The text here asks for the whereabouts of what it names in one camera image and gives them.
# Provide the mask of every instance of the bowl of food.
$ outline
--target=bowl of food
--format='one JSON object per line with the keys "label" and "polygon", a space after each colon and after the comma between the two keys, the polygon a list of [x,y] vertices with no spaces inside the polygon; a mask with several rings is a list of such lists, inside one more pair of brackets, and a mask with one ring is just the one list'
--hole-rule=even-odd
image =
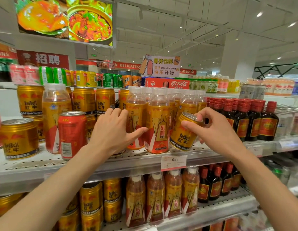
{"label": "bowl of food", "polygon": [[75,5],[68,9],[70,40],[109,45],[113,41],[113,23],[100,9]]}

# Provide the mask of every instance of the hand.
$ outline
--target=hand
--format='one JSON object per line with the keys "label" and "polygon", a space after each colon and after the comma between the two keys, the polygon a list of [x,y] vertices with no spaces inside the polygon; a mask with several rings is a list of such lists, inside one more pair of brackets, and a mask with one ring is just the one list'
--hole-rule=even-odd
{"label": "hand", "polygon": [[212,120],[212,124],[204,128],[193,122],[182,121],[181,125],[197,134],[201,143],[206,143],[213,151],[230,159],[237,152],[246,151],[245,146],[224,115],[209,107],[202,109],[196,115],[197,120],[202,121],[204,118],[209,118]]}
{"label": "hand", "polygon": [[145,133],[148,128],[141,127],[136,131],[126,133],[128,111],[109,108],[97,119],[89,143],[91,149],[99,149],[106,153],[106,159],[130,145],[136,138]]}

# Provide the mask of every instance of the green can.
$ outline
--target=green can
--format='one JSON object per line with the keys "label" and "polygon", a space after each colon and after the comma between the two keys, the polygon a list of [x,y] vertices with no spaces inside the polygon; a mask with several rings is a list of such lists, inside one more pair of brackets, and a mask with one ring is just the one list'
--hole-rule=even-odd
{"label": "green can", "polygon": [[111,73],[103,74],[103,87],[113,88],[113,74]]}
{"label": "green can", "polygon": [[54,83],[54,74],[51,67],[40,66],[39,76],[41,85],[45,85],[46,83]]}
{"label": "green can", "polygon": [[54,68],[54,83],[63,83],[67,85],[66,71],[63,68]]}
{"label": "green can", "polygon": [[113,73],[113,87],[119,88],[119,76]]}
{"label": "green can", "polygon": [[122,75],[118,74],[119,88],[123,87]]}

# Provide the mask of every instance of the forearm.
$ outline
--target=forearm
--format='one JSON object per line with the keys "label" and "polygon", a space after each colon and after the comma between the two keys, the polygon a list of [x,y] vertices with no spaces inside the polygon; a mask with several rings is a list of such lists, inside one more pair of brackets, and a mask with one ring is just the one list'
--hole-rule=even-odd
{"label": "forearm", "polygon": [[83,183],[105,161],[95,159],[87,146],[2,216],[0,231],[51,230]]}
{"label": "forearm", "polygon": [[298,231],[298,199],[251,152],[232,159],[276,231]]}

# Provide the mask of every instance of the red can with barcode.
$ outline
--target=red can with barcode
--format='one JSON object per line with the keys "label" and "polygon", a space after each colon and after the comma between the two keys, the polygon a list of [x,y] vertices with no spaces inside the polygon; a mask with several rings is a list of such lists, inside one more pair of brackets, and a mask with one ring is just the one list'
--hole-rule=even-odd
{"label": "red can with barcode", "polygon": [[87,118],[82,111],[69,111],[60,114],[58,119],[59,152],[62,159],[75,156],[87,140]]}

